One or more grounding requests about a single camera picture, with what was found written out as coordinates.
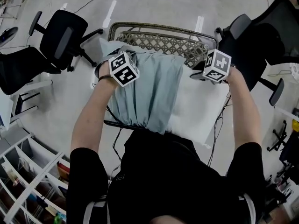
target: black office chair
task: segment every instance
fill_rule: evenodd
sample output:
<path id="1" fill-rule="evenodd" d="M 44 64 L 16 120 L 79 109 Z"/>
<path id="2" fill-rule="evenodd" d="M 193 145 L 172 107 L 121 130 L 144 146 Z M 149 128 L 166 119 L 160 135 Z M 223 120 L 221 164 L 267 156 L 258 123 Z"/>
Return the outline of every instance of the black office chair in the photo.
<path id="1" fill-rule="evenodd" d="M 289 140 L 286 142 L 285 147 L 280 154 L 279 160 L 284 165 L 284 168 L 282 171 L 277 173 L 277 177 L 280 177 L 287 170 L 289 170 L 289 168 L 291 168 L 293 165 L 297 166 L 299 164 L 298 154 L 299 154 L 299 134 L 297 132 L 293 132 L 290 135 Z"/>
<path id="2" fill-rule="evenodd" d="M 280 132 L 280 135 L 275 129 L 273 129 L 273 133 L 277 137 L 278 141 L 272 147 L 267 147 L 267 150 L 269 152 L 271 152 L 272 150 L 278 151 L 281 145 L 285 146 L 285 144 L 286 144 L 285 138 L 287 137 L 285 130 L 286 130 L 286 121 L 285 120 L 284 120 L 284 127 L 283 127 L 282 131 Z"/>
<path id="3" fill-rule="evenodd" d="M 71 62 L 74 56 L 83 56 L 92 67 L 97 65 L 80 45 L 92 36 L 102 34 L 103 29 L 98 29 L 83 37 L 88 27 L 83 18 L 64 10 L 58 10 L 54 13 L 47 28 L 44 28 L 38 24 L 41 15 L 42 12 L 36 14 L 29 35 L 32 35 L 34 30 L 43 33 L 40 51 L 53 65 L 60 70 L 73 71 Z"/>
<path id="4" fill-rule="evenodd" d="M 299 63 L 299 11 L 289 0 L 275 0 L 258 18 L 251 20 L 247 15 L 239 16 L 223 30 L 216 29 L 222 37 L 219 50 L 232 56 L 232 63 L 243 74 L 249 90 L 258 81 L 274 90 L 270 104 L 283 90 L 283 81 L 274 87 L 261 75 L 270 65 Z"/>
<path id="5" fill-rule="evenodd" d="M 29 100 L 29 99 L 32 99 L 35 96 L 38 96 L 39 94 L 40 94 L 40 92 L 38 92 L 38 93 L 36 93 L 34 95 L 31 95 L 29 97 L 26 97 L 24 99 L 23 99 L 23 97 L 26 96 L 26 95 L 28 95 L 28 93 L 24 93 L 24 94 L 19 95 L 16 107 L 15 107 L 15 110 L 14 110 L 14 114 L 12 113 L 11 117 L 10 117 L 10 124 L 13 123 L 13 122 L 15 122 L 17 119 L 20 118 L 18 116 L 19 114 L 27 112 L 27 111 L 29 111 L 31 109 L 34 109 L 34 108 L 38 109 L 38 106 L 34 105 L 34 106 L 32 106 L 30 108 L 27 108 L 26 110 L 22 111 L 24 102 L 27 101 L 27 100 Z"/>
<path id="6" fill-rule="evenodd" d="M 0 88 L 11 95 L 42 72 L 60 74 L 34 47 L 3 55 L 0 54 Z"/>

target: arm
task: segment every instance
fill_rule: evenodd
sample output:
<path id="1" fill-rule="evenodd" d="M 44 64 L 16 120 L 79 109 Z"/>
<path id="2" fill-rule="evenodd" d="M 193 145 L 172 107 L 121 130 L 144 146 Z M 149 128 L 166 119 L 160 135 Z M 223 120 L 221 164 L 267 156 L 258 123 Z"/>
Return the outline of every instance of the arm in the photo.
<path id="1" fill-rule="evenodd" d="M 105 62 L 99 70 L 99 77 L 108 74 L 109 64 Z M 106 106 L 116 87 L 117 83 L 112 78 L 98 82 L 75 124 L 71 151 L 86 147 L 98 153 Z"/>
<path id="2" fill-rule="evenodd" d="M 261 144 L 259 112 L 243 75 L 232 67 L 227 81 L 233 101 L 235 149 L 249 142 Z"/>

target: laundry basket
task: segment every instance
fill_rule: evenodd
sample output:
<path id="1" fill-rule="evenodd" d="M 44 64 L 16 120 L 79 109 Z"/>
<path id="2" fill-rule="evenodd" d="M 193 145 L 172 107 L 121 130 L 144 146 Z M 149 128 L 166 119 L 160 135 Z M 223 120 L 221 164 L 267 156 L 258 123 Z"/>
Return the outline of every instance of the laundry basket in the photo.
<path id="1" fill-rule="evenodd" d="M 116 22 L 108 35 L 108 41 L 114 40 L 168 55 L 182 56 L 186 59 L 185 65 L 190 68 L 205 60 L 209 50 L 218 49 L 217 40 L 210 35 L 150 23 Z M 119 120 L 104 120 L 104 123 L 126 129 L 144 129 L 141 126 L 124 125 Z"/>

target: wristband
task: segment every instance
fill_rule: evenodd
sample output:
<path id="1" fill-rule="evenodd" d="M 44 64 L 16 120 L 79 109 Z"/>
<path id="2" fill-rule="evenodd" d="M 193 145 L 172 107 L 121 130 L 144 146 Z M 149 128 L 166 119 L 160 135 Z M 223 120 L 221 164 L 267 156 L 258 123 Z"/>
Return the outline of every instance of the wristband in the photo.
<path id="1" fill-rule="evenodd" d="M 112 78 L 112 76 L 111 76 L 111 75 L 101 76 L 101 77 L 99 78 L 98 82 L 100 82 L 100 80 L 102 80 L 102 79 L 106 79 L 106 78 Z"/>

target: glossy floor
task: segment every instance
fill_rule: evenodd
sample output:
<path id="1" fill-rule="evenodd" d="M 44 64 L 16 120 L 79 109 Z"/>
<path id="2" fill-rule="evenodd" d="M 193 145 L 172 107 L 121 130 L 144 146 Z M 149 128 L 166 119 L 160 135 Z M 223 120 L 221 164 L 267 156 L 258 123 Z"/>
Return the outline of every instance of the glossy floor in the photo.
<path id="1" fill-rule="evenodd" d="M 17 36 L 6 45 L 6 47 L 24 46 L 28 38 L 28 31 L 31 22 L 38 11 L 43 14 L 39 23 L 41 25 L 51 18 L 52 14 L 67 3 L 66 9 L 77 11 L 89 0 L 27 0 L 21 8 L 18 20 L 4 20 L 0 31 L 12 26 L 18 26 Z M 83 17 L 89 24 L 87 32 L 101 28 L 107 17 L 109 8 L 114 0 L 94 0 L 77 14 Z M 214 35 L 216 27 L 228 26 L 237 16 L 246 13 L 250 18 L 255 18 L 264 12 L 268 5 L 274 0 L 115 0 L 116 5 L 111 14 L 110 25 L 116 21 L 136 21 L 164 24 L 174 27 L 195 30 L 199 16 L 201 16 L 201 32 Z M 108 28 L 102 37 L 106 38 Z M 35 32 L 28 43 L 39 47 L 42 35 Z M 99 60 L 98 37 L 88 41 L 84 45 L 85 50 L 94 60 Z M 3 53 L 11 53 L 21 48 L 3 49 Z M 90 80 L 93 76 L 93 69 L 83 58 L 76 58 L 74 72 L 62 72 L 61 75 L 41 75 L 38 79 L 51 78 L 54 84 L 51 87 L 43 88 L 41 95 L 34 100 L 39 110 L 22 118 L 21 122 L 26 129 L 33 132 L 43 143 L 51 146 L 57 151 L 64 151 L 69 154 L 71 133 L 78 115 L 91 95 Z M 279 77 L 271 78 L 267 68 L 264 77 L 274 82 Z M 291 93 L 297 91 L 297 87 L 291 88 Z M 263 136 L 263 161 L 265 176 L 276 173 L 281 163 L 278 160 L 279 153 L 267 152 L 265 149 L 273 141 L 271 134 L 273 128 L 280 128 L 285 118 L 276 114 L 269 105 L 271 91 L 261 84 L 258 84 L 252 91 L 252 95 L 261 113 L 262 136 Z M 292 106 L 293 99 L 289 99 L 288 92 L 285 92 L 285 101 Z M 118 128 L 104 126 L 103 136 L 100 144 L 100 157 L 107 172 L 111 172 L 118 165 L 118 158 L 112 149 L 112 143 L 118 133 Z M 124 142 L 130 136 L 131 131 L 123 130 L 117 141 L 116 148 L 122 155 Z M 213 144 L 214 133 L 211 131 L 206 143 Z M 207 163 L 211 149 L 195 144 L 201 159 Z M 212 167 L 221 175 L 225 175 L 234 154 L 234 138 L 232 127 L 232 107 L 224 111 L 224 124 L 217 140 Z"/>

